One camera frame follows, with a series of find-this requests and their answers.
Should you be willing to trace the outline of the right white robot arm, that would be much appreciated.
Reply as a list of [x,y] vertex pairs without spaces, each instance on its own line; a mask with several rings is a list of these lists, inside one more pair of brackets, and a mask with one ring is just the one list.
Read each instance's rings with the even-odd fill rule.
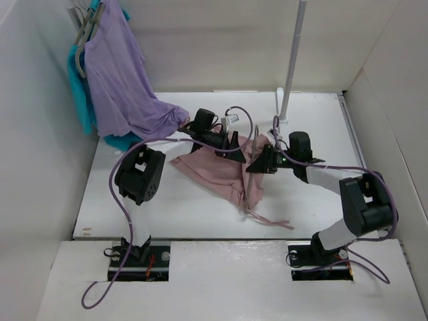
[[249,173],[274,174],[278,169],[292,169],[301,181],[318,185],[340,196],[342,218],[313,234],[310,244],[289,248],[292,266],[327,265],[339,258],[351,242],[381,229],[395,230],[398,213],[382,176],[360,167],[325,165],[315,158],[306,132],[292,132],[288,148],[266,144],[261,154],[248,166]]

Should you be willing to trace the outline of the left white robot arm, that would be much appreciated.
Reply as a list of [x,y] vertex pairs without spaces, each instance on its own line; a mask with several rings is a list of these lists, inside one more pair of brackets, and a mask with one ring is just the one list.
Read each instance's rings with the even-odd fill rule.
[[149,138],[132,143],[114,165],[109,176],[109,189],[125,215],[130,232],[128,239],[121,239],[124,259],[128,258],[134,265],[146,263],[150,255],[151,235],[149,228],[140,230],[133,226],[132,215],[119,197],[130,199],[137,206],[150,201],[160,186],[165,163],[191,154],[201,147],[208,148],[218,157],[245,162],[242,149],[249,144],[254,124],[249,112],[238,106],[237,109],[246,114],[250,125],[248,137],[240,142],[237,131],[228,131],[229,125],[239,120],[238,115],[230,113],[233,109],[232,106],[225,111],[220,130],[215,131],[215,113],[200,108],[194,119],[181,126],[176,133],[165,138]]

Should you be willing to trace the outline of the pink trousers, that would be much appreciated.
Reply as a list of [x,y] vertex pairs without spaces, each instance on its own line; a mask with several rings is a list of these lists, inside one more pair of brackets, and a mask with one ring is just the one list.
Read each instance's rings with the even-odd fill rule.
[[239,163],[216,156],[202,147],[192,154],[178,156],[171,164],[192,181],[235,205],[244,215],[267,226],[294,230],[287,220],[271,221],[255,212],[262,200],[262,174],[247,173],[250,162],[258,157],[270,140],[263,134],[254,136],[243,149],[245,162]]

